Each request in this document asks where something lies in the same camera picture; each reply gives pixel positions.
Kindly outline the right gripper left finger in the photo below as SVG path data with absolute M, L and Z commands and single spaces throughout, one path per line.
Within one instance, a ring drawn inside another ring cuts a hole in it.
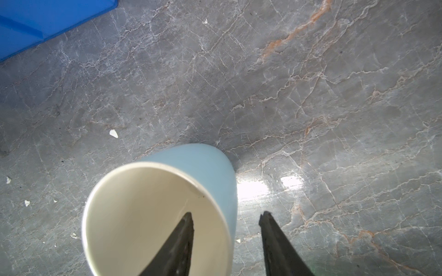
M 194 239 L 193 218 L 187 212 L 140 276 L 188 276 Z

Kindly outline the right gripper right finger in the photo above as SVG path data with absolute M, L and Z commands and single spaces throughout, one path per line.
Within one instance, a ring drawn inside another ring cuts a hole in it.
M 260 216 L 259 226 L 267 276 L 314 276 L 270 212 Z

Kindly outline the light blue mug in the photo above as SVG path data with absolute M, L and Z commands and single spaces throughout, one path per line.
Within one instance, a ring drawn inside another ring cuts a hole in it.
M 187 216 L 190 275 L 228 276 L 237 209 L 235 171 L 221 150 L 165 149 L 112 170 L 93 188 L 82 218 L 87 263 L 95 276 L 138 276 Z

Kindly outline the blue plastic bin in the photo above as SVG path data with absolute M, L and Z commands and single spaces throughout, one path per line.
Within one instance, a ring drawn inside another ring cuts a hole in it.
M 1 1 L 1 61 L 118 6 L 118 0 Z

